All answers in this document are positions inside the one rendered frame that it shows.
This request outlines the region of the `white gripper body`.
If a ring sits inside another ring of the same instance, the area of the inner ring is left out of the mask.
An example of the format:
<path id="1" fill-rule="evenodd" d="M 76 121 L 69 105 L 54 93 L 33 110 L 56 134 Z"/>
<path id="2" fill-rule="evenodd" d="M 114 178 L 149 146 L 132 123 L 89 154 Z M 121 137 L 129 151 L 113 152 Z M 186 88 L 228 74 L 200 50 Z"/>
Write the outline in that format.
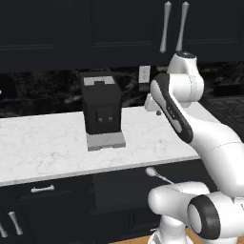
<path id="1" fill-rule="evenodd" d="M 152 95 L 149 93 L 145 100 L 144 108 L 147 112 L 155 112 L 156 114 L 161 114 L 161 109 L 158 104 L 154 101 Z"/>

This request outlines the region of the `black hob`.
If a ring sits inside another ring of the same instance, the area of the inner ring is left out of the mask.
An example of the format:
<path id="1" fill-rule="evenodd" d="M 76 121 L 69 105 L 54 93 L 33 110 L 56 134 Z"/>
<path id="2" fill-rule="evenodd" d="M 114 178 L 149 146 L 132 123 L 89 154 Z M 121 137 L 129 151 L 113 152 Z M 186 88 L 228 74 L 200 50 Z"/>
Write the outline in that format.
<path id="1" fill-rule="evenodd" d="M 218 121 L 233 129 L 244 142 L 244 96 L 207 97 L 201 105 Z"/>

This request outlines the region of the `black lower cupboard door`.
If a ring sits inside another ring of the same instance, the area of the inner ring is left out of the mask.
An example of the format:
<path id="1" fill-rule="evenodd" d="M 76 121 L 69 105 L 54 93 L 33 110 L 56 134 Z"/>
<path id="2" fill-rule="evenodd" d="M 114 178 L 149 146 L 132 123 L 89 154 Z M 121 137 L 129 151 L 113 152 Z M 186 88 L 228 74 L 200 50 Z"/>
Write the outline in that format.
<path id="1" fill-rule="evenodd" d="M 16 202 L 35 244 L 92 244 L 91 193 L 48 193 Z"/>

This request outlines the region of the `black drawer front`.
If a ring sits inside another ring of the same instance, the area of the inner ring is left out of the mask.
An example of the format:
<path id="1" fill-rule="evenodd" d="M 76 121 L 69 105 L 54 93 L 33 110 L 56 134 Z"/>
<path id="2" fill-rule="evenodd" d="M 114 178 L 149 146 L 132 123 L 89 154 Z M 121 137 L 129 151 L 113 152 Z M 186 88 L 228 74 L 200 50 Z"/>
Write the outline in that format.
<path id="1" fill-rule="evenodd" d="M 216 191 L 216 186 L 200 159 L 153 167 L 174 183 L 203 182 L 211 192 Z M 145 167 L 97 173 L 93 177 L 96 208 L 116 211 L 127 207 L 147 206 L 149 191 L 161 185 L 166 185 L 166 182 L 148 176 Z"/>
<path id="2" fill-rule="evenodd" d="M 45 188 L 50 185 L 54 186 L 54 191 L 31 193 L 31 188 Z M 24 197 L 55 193 L 77 193 L 94 201 L 93 178 L 90 175 L 81 175 L 0 187 L 0 203 L 11 203 Z"/>

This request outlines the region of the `white wall outlet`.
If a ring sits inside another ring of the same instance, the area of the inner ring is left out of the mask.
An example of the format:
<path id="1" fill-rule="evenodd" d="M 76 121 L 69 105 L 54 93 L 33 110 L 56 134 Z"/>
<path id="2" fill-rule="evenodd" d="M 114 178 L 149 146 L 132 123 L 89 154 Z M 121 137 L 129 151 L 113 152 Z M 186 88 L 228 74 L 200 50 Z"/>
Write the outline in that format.
<path id="1" fill-rule="evenodd" d="M 150 81 L 151 67 L 140 66 L 138 73 L 138 81 L 140 83 L 148 83 Z"/>

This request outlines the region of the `black coffee machine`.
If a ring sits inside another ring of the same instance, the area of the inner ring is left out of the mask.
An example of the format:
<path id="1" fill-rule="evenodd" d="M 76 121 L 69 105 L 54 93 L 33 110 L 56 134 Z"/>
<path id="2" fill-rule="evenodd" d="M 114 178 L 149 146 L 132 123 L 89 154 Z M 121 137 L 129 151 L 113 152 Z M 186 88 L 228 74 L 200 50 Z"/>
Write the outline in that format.
<path id="1" fill-rule="evenodd" d="M 123 148 L 122 91 L 111 71 L 83 72 L 80 77 L 88 151 Z"/>

